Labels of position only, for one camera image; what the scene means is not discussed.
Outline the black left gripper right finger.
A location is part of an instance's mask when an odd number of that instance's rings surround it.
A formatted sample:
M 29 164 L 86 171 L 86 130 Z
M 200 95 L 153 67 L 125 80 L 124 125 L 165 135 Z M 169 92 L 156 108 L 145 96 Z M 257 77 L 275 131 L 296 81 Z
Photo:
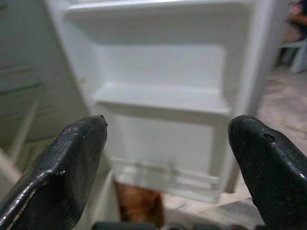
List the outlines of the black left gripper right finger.
M 283 133 L 255 117 L 228 125 L 228 141 L 267 230 L 307 228 L 307 158 Z

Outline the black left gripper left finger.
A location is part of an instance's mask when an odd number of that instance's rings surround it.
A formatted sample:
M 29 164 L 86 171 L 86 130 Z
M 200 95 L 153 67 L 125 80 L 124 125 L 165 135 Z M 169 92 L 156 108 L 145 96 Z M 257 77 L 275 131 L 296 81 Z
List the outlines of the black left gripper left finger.
M 106 140 L 102 115 L 66 126 L 2 200 L 1 229 L 73 229 L 83 214 Z

